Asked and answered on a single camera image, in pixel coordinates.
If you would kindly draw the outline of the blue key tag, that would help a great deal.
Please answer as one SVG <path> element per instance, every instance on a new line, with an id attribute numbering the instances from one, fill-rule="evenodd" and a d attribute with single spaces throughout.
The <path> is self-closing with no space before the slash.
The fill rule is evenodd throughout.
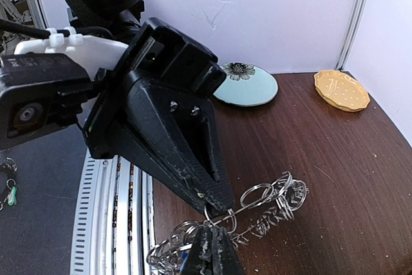
<path id="1" fill-rule="evenodd" d="M 186 262 L 187 262 L 188 255 L 189 255 L 189 251 L 184 251 L 184 252 L 182 253 L 182 255 L 181 255 L 182 264 L 181 264 L 181 266 L 180 266 L 180 271 L 182 271 L 182 270 L 184 269 L 185 264 L 186 264 Z"/>

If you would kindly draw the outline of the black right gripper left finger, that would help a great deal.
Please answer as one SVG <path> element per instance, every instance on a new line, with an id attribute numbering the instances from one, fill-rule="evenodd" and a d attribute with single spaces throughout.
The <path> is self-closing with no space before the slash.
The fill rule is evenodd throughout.
<path id="1" fill-rule="evenodd" d="M 212 271 L 212 229 L 201 226 L 194 237 L 191 249 L 183 263 L 182 274 L 211 275 Z"/>

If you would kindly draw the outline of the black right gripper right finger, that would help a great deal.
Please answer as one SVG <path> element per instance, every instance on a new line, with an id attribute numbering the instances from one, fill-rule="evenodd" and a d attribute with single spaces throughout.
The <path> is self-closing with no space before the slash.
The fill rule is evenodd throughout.
<path id="1" fill-rule="evenodd" d="M 240 259 L 224 227 L 212 228 L 212 273 L 245 274 Z"/>

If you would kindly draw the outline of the metal disc with key rings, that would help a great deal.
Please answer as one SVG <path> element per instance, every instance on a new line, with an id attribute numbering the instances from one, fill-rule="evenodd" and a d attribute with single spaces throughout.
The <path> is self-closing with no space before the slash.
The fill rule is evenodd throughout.
<path id="1" fill-rule="evenodd" d="M 204 221 L 188 220 L 177 225 L 168 238 L 149 251 L 146 262 L 159 274 L 181 274 L 181 255 L 191 249 L 195 234 L 201 226 L 219 227 L 228 223 L 230 241 L 238 249 L 240 245 L 246 246 L 249 243 L 248 234 L 264 238 L 280 222 L 293 220 L 294 213 L 302 207 L 308 193 L 309 189 L 304 181 L 295 179 L 291 172 L 285 171 L 271 183 L 253 185 L 244 191 L 239 199 L 238 210 L 229 209 L 227 214 L 215 220 L 204 211 Z M 259 209 L 261 214 L 258 219 L 244 231 L 238 232 L 238 215 L 253 209 Z"/>

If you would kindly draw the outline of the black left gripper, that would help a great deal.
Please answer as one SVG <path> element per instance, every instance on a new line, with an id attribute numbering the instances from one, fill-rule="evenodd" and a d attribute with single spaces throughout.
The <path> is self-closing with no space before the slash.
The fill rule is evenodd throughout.
<path id="1" fill-rule="evenodd" d="M 93 158 L 120 155 L 200 214 L 234 206 L 211 97 L 226 78 L 206 46 L 161 19 L 141 27 L 86 122 Z"/>

